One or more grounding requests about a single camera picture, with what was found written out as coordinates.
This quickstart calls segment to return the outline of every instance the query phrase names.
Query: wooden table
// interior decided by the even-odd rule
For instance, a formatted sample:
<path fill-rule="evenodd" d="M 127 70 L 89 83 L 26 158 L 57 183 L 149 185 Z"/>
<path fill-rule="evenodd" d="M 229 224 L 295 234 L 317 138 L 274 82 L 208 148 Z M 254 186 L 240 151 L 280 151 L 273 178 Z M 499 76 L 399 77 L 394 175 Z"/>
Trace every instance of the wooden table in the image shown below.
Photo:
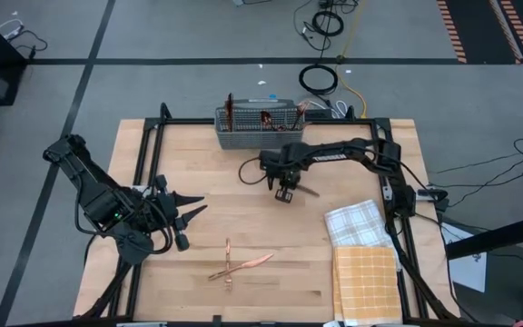
<path fill-rule="evenodd" d="M 402 146 L 402 161 L 426 183 L 419 139 L 411 120 L 392 120 L 395 142 Z M 141 143 L 143 120 L 121 121 L 108 173 L 122 185 L 131 185 Z M 304 142 L 320 144 L 370 139 L 370 130 L 358 125 L 310 125 Z M 148 175 L 152 142 L 149 142 L 143 176 Z M 205 321 L 214 314 L 225 322 L 326 322 L 332 320 L 332 249 L 323 215 L 342 206 L 374 199 L 380 186 L 375 174 L 350 161 L 315 164 L 302 172 L 302 183 L 320 198 L 295 192 L 292 203 L 280 203 L 267 183 L 249 186 L 237 170 L 258 151 L 221 150 L 212 125 L 166 125 L 158 173 L 164 173 L 169 189 L 184 195 L 204 195 L 197 205 L 209 207 L 191 221 L 186 233 L 191 248 L 178 253 L 151 255 L 143 264 L 134 319 L 136 321 Z M 247 165 L 243 178 L 262 176 L 256 164 Z M 408 183 L 417 185 L 408 173 Z M 418 203 L 417 212 L 435 217 L 433 205 Z M 417 217 L 411 227 L 422 277 L 445 306 L 459 314 L 449 295 L 447 264 L 439 227 Z M 231 238 L 232 264 L 267 253 L 274 257 L 255 269 L 232 275 L 233 291 L 224 289 L 223 278 L 208 282 L 207 276 L 225 269 L 225 238 Z M 155 247 L 163 237 L 154 234 Z M 113 277 L 117 252 L 114 241 L 93 243 L 74 314 L 85 312 Z M 412 283 L 405 273 L 411 315 L 417 316 Z M 120 313 L 124 312 L 129 283 L 123 286 Z"/>

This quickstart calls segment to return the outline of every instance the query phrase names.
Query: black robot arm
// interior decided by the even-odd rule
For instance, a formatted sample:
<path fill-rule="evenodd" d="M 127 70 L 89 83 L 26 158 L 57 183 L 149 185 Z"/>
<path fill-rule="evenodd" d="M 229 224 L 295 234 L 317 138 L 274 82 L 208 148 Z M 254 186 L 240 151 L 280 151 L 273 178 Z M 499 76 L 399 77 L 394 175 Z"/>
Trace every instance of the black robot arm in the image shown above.
<path fill-rule="evenodd" d="M 300 171 L 307 171 L 315 163 L 341 160 L 359 162 L 370 172 L 385 177 L 397 213 L 405 216 L 415 213 L 415 192 L 405 182 L 400 167 L 400 145 L 393 142 L 355 138 L 332 144 L 292 143 L 284 145 L 279 153 L 260 152 L 260 168 L 267 175 L 268 187 L 271 190 L 277 178 L 281 188 L 276 199 L 286 203 L 292 198 L 290 190 L 298 187 Z"/>
<path fill-rule="evenodd" d="M 293 143 L 284 145 L 278 153 L 261 151 L 259 159 L 260 168 L 266 173 L 270 190 L 274 180 L 278 179 L 281 188 L 276 192 L 275 197 L 286 203 L 289 203 L 292 198 L 290 190 L 299 187 L 300 171 L 307 171 L 315 163 L 352 160 L 361 163 L 369 171 L 383 176 L 390 188 L 390 194 L 385 196 L 383 201 L 387 217 L 386 229 L 399 254 L 401 265 L 438 318 L 458 320 L 435 296 L 400 246 L 393 219 L 397 215 L 413 216 L 416 202 L 416 194 L 413 188 L 405 182 L 401 169 L 400 145 L 386 140 L 370 141 L 360 138 L 320 145 Z"/>
<path fill-rule="evenodd" d="M 77 189 L 74 223 L 82 233 L 112 237 L 118 253 L 130 264 L 137 264 L 149 254 L 165 253 L 174 240 L 179 251 L 189 248 L 183 230 L 187 223 L 206 206 L 201 206 L 179 216 L 177 207 L 196 203 L 202 197 L 181 196 L 168 193 L 163 175 L 155 178 L 157 192 L 144 196 L 140 191 L 120 186 L 91 158 L 79 135 L 67 135 L 44 151 L 44 159 L 58 165 Z M 78 205 L 94 227 L 89 231 L 80 226 Z M 163 248 L 154 250 L 152 232 L 164 235 Z"/>

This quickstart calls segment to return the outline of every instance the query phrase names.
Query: metal basket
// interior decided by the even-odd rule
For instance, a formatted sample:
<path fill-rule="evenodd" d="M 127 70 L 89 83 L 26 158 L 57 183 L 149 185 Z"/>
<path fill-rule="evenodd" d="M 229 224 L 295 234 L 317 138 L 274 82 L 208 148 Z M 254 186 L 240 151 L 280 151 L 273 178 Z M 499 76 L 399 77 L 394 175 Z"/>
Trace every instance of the metal basket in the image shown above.
<path fill-rule="evenodd" d="M 259 104 L 260 106 L 245 108 L 239 104 Z M 262 123 L 262 111 L 271 115 L 271 125 Z M 285 130 L 278 131 L 277 129 L 280 128 L 285 128 Z M 298 109 L 292 100 L 234 100 L 232 128 L 230 128 L 225 108 L 215 109 L 215 132 L 219 144 L 224 150 L 280 149 L 285 144 L 301 142 L 303 129 L 304 115 L 298 117 Z"/>

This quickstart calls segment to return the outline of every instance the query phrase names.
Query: black cable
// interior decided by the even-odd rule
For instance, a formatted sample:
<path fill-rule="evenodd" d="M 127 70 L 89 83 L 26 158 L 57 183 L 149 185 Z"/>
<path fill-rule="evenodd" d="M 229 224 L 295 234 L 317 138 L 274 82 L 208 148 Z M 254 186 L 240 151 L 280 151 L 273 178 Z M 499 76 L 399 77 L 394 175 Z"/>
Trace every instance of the black cable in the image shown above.
<path fill-rule="evenodd" d="M 306 5 L 309 5 L 310 2 L 312 2 L 314 0 L 308 0 L 307 2 L 305 2 L 303 5 L 299 6 L 298 8 L 296 8 L 296 10 L 294 10 L 294 15 L 293 15 L 293 24 L 294 24 L 294 30 L 296 31 L 296 33 L 300 36 L 302 36 L 302 32 L 300 32 L 300 30 L 298 29 L 298 25 L 296 24 L 296 14 L 298 14 L 298 11 L 300 11 L 300 9 L 302 9 L 303 7 L 305 7 Z"/>
<path fill-rule="evenodd" d="M 245 2 L 245 0 L 242 0 L 242 2 L 244 5 L 257 5 L 257 4 L 271 2 L 271 0 L 261 0 L 261 1 L 256 1 L 256 2 L 252 2 L 252 3 L 248 3 L 248 2 Z"/>
<path fill-rule="evenodd" d="M 489 159 L 489 160 L 486 160 L 486 161 L 482 161 L 482 162 L 478 162 L 478 163 L 465 164 L 465 165 L 462 165 L 462 166 L 457 166 L 457 167 L 448 168 L 448 169 L 440 170 L 440 171 L 437 171 L 437 172 L 430 172 L 430 173 L 435 173 L 435 174 L 447 173 L 447 172 L 457 171 L 457 170 L 464 169 L 464 168 L 470 168 L 470 167 L 479 166 L 479 165 L 482 165 L 482 164 L 490 164 L 490 163 L 496 162 L 498 160 L 511 158 L 513 156 L 523 155 L 523 152 L 518 149 L 518 142 L 519 141 L 523 141 L 523 138 L 519 138 L 519 139 L 514 140 L 513 146 L 514 146 L 514 149 L 516 150 L 516 152 L 514 154 L 502 155 L 500 157 L 496 157 L 496 158 Z"/>
<path fill-rule="evenodd" d="M 439 227 L 439 234 L 441 235 L 441 240 L 443 241 L 443 250 L 445 251 L 445 254 L 446 254 L 446 261 L 447 261 L 447 276 L 449 278 L 449 293 L 451 294 L 451 298 L 453 299 L 453 302 L 455 304 L 457 304 L 457 306 L 459 307 L 460 310 L 462 310 L 465 314 L 467 314 L 467 316 L 473 321 L 473 322 L 479 322 L 473 315 L 471 315 L 462 305 L 461 303 L 459 303 L 459 301 L 457 300 L 457 298 L 455 297 L 455 292 L 453 291 L 453 282 L 451 282 L 451 267 L 449 266 L 449 259 L 447 258 L 447 245 L 446 245 L 446 242 L 445 242 L 445 237 L 443 236 L 443 233 L 441 232 L 441 230 L 445 230 L 449 233 L 451 233 L 449 230 L 447 230 L 446 228 L 444 228 L 443 226 L 441 226 L 441 223 L 439 223 L 438 221 L 436 221 L 435 219 L 433 218 L 430 218 L 428 216 L 425 216 L 425 215 L 422 215 L 422 214 L 419 214 L 419 213 L 415 213 L 416 216 L 420 217 L 420 218 L 423 218 L 425 220 L 428 220 L 432 223 L 435 223 L 438 227 Z"/>
<path fill-rule="evenodd" d="M 514 155 L 523 155 L 523 151 L 519 149 L 518 147 L 518 143 L 519 142 L 523 142 L 523 138 L 519 138 L 519 139 L 516 139 L 513 143 L 514 145 L 514 149 L 516 149 L 516 151 L 518 152 L 517 154 L 514 154 Z M 489 163 L 489 162 L 493 162 L 493 161 L 496 161 L 498 159 L 503 159 L 503 158 L 506 158 L 506 157 L 511 157 L 511 156 L 514 156 L 514 155 L 506 155 L 506 156 L 502 156 L 502 157 L 499 157 L 499 158 L 496 158 L 496 159 L 492 159 L 492 160 L 488 160 L 486 162 L 482 162 L 482 163 L 473 163 L 472 165 L 480 165 L 480 164 L 486 164 L 486 163 Z M 493 183 L 495 180 L 497 180 L 499 177 L 501 177 L 502 175 L 506 174 L 506 173 L 509 173 L 512 169 L 514 169 L 515 167 L 517 167 L 518 165 L 520 164 L 523 164 L 523 159 L 520 160 L 519 162 L 517 163 L 514 163 L 512 164 L 507 170 L 505 170 L 504 172 L 502 173 L 499 173 L 497 174 L 495 177 L 491 178 L 490 180 L 488 180 L 487 182 L 483 183 L 483 184 L 452 184 L 452 185 L 440 185 L 440 184 L 436 184 L 434 183 L 433 185 L 435 186 L 438 186 L 438 187 L 441 187 L 441 188 L 450 188 L 450 187 L 477 187 L 476 190 L 474 191 L 471 191 L 469 193 L 466 193 L 464 194 L 458 201 L 456 201 L 454 204 L 450 204 L 448 205 L 448 208 L 452 208 L 460 203 L 462 203 L 466 198 L 468 198 L 469 196 L 475 194 L 475 193 L 478 193 L 479 191 L 481 191 L 482 189 L 484 189 L 485 187 L 494 187 L 494 186 L 501 186 L 501 185 L 504 185 L 506 183 L 511 183 L 519 178 L 522 178 L 523 177 L 523 173 L 521 173 L 520 175 L 518 176 L 515 176 L 515 177 L 512 177 L 512 178 L 509 178 L 507 179 L 506 181 L 504 182 L 499 182 L 499 183 Z M 453 168 L 453 169 L 450 169 L 450 170 L 456 170 L 456 169 L 460 169 L 460 167 L 456 167 L 456 168 Z"/>
<path fill-rule="evenodd" d="M 490 164 L 490 163 L 496 162 L 496 161 L 498 161 L 498 160 L 511 158 L 511 157 L 513 157 L 513 156 L 517 156 L 517 155 L 520 155 L 520 154 L 502 155 L 502 156 L 500 156 L 500 157 L 493 158 L 493 159 L 489 159 L 489 160 L 487 160 L 487 161 L 483 161 L 483 162 L 479 162 L 479 163 L 470 163 L 470 164 L 465 164 L 465 165 L 462 165 L 462 166 L 453 167 L 453 168 L 448 168 L 448 169 L 440 170 L 440 171 L 437 171 L 437 172 L 429 171 L 429 173 L 440 174 L 440 173 L 453 172 L 453 171 L 457 171 L 457 170 L 459 170 L 459 169 L 475 167 L 475 166 L 479 166 L 479 165 L 482 165 L 482 164 Z"/>
<path fill-rule="evenodd" d="M 86 266 L 86 262 L 88 261 L 88 253 L 90 252 L 90 246 L 92 245 L 92 242 L 96 238 L 97 235 L 92 235 L 90 237 L 90 241 L 88 241 L 88 244 L 86 245 L 86 250 L 84 251 L 84 267 Z"/>
<path fill-rule="evenodd" d="M 307 85 L 306 82 L 304 81 L 304 75 L 306 75 L 306 73 L 308 73 L 310 70 L 313 70 L 313 69 L 321 69 L 321 70 L 327 72 L 328 74 L 330 74 L 332 76 L 332 84 L 330 86 L 322 88 L 322 89 L 315 89 L 315 88 Z M 302 69 L 300 71 L 300 74 L 298 75 L 298 82 L 300 83 L 300 86 L 304 88 L 304 90 L 306 90 L 306 91 L 310 92 L 312 95 L 318 97 L 327 106 L 331 107 L 330 100 L 323 98 L 322 95 L 332 94 L 332 93 L 334 93 L 334 91 L 336 91 L 336 88 L 338 87 L 338 76 L 336 75 L 336 72 L 332 68 L 330 68 L 326 65 L 323 65 L 323 64 L 311 64 L 307 67 L 304 67 L 304 69 Z"/>
<path fill-rule="evenodd" d="M 255 181 L 255 182 L 246 182 L 243 180 L 243 177 L 242 177 L 243 166 L 245 166 L 247 163 L 250 163 L 254 160 L 259 160 L 259 159 L 260 159 L 259 157 L 254 157 L 254 158 L 248 159 L 244 163 L 242 163 L 242 165 L 240 166 L 240 169 L 237 171 L 237 175 L 239 176 L 240 181 L 242 181 L 242 183 L 244 183 L 246 185 L 255 185 L 257 183 L 261 183 L 267 177 L 267 174 L 265 174 L 262 178 L 260 178 L 259 180 Z"/>
<path fill-rule="evenodd" d="M 439 234 L 441 235 L 441 240 L 443 241 L 443 251 L 447 253 L 447 245 L 445 244 L 445 237 L 443 236 L 443 233 L 439 231 Z M 462 305 L 459 303 L 458 299 L 455 297 L 455 292 L 453 291 L 453 282 L 451 281 L 451 266 L 449 265 L 449 259 L 447 256 L 445 257 L 445 261 L 447 262 L 447 277 L 449 278 L 449 293 L 451 294 L 451 299 L 453 299 L 453 302 L 457 304 L 460 310 L 462 310 L 467 316 L 473 321 L 473 322 L 479 322 L 471 313 L 469 313 Z"/>
<path fill-rule="evenodd" d="M 342 11 L 343 14 L 350 14 L 350 13 L 354 12 L 354 10 L 359 6 L 359 0 L 351 0 L 351 1 L 352 1 L 352 4 L 347 4 L 346 0 L 339 0 L 338 3 L 334 3 L 333 5 L 335 5 L 335 8 L 336 8 L 336 6 L 339 6 L 340 10 Z M 344 11 L 344 7 L 350 7 L 350 10 Z"/>
<path fill-rule="evenodd" d="M 506 257 L 506 258 L 518 258 L 523 261 L 523 258 L 515 254 L 498 254 L 498 253 L 489 253 L 490 256 Z"/>
<path fill-rule="evenodd" d="M 322 18 L 322 23 L 318 24 L 318 17 L 322 16 L 328 17 L 328 24 L 326 25 L 325 30 L 322 29 L 322 24 L 324 23 L 325 18 Z M 338 22 L 339 28 L 331 32 L 330 23 L 332 18 L 334 18 Z M 333 37 L 342 34 L 342 31 L 344 31 L 344 21 L 342 21 L 342 18 L 339 15 L 334 14 L 332 12 L 332 9 L 330 11 L 319 11 L 312 18 L 312 27 L 314 28 L 314 31 L 312 32 L 316 32 L 319 35 L 326 37 Z"/>
<path fill-rule="evenodd" d="M 37 41 L 39 41 L 39 42 L 44 44 L 44 47 L 38 49 L 38 48 L 36 48 L 34 46 L 18 45 L 18 46 L 15 47 L 15 49 L 19 49 L 19 48 L 26 48 L 26 49 L 30 49 L 30 50 L 34 49 L 36 52 L 41 52 L 41 51 L 44 51 L 45 49 L 47 49 L 48 43 L 43 38 L 39 37 L 36 33 L 32 32 L 30 30 L 27 30 L 27 29 L 23 30 L 18 35 L 10 38 L 8 40 L 8 42 L 11 43 L 12 41 L 14 41 L 15 39 L 17 39 L 18 37 L 20 37 L 21 35 L 24 35 L 24 34 L 33 35 Z"/>
<path fill-rule="evenodd" d="M 80 233 L 86 233 L 86 234 L 92 235 L 93 238 L 94 238 L 94 236 L 98 235 L 98 236 L 102 236 L 102 237 L 106 237 L 106 236 L 112 237 L 117 242 L 125 240 L 125 237 L 114 234 L 114 233 L 94 232 L 94 231 L 89 231 L 89 230 L 85 230 L 84 228 L 82 228 L 82 226 L 80 225 L 80 197 L 82 196 L 83 182 L 82 182 L 82 176 L 80 176 L 79 173 L 77 173 L 75 176 L 78 181 L 78 188 L 76 191 L 76 201 L 75 201 L 75 205 L 74 205 L 74 225 L 76 227 L 76 230 L 78 230 L 78 232 L 80 232 Z M 129 242 L 128 244 L 131 245 L 136 250 L 142 251 L 144 253 L 149 253 L 149 254 L 165 253 L 165 252 L 169 251 L 169 249 L 171 249 L 171 247 L 173 246 L 173 233 L 171 232 L 171 226 L 168 224 L 168 221 L 166 220 L 163 212 L 156 206 L 156 204 L 154 204 L 150 201 L 147 201 L 146 199 L 143 199 L 141 206 L 145 203 L 148 203 L 149 205 L 151 205 L 152 208 L 163 219 L 164 227 L 167 229 L 167 232 L 168 232 L 168 234 L 167 234 L 163 228 L 160 229 L 161 233 L 163 233 L 164 240 L 165 240 L 164 247 L 159 250 L 154 250 L 154 249 L 143 248 L 143 247 L 137 245 L 136 243 L 132 243 L 132 242 Z M 84 254 L 85 255 L 84 262 L 87 259 L 87 253 L 88 253 L 88 250 L 86 250 L 86 253 Z"/>
<path fill-rule="evenodd" d="M 455 225 L 455 226 L 463 226 L 463 227 L 468 227 L 468 228 L 475 228 L 475 229 L 483 230 L 483 231 L 486 231 L 486 232 L 491 231 L 491 230 L 488 229 L 488 228 L 478 227 L 478 226 L 474 226 L 474 225 L 470 225 L 470 224 L 466 224 L 466 223 L 449 222 L 448 224 L 452 224 L 452 225 Z"/>

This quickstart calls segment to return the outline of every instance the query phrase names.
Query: orange towel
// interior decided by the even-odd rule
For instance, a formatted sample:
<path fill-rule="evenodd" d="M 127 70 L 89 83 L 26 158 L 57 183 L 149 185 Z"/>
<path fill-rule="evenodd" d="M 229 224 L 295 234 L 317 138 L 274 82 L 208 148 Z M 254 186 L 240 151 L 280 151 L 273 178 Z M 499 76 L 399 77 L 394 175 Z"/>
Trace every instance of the orange towel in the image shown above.
<path fill-rule="evenodd" d="M 402 323 L 391 248 L 338 247 L 332 266 L 335 320 L 347 326 Z"/>

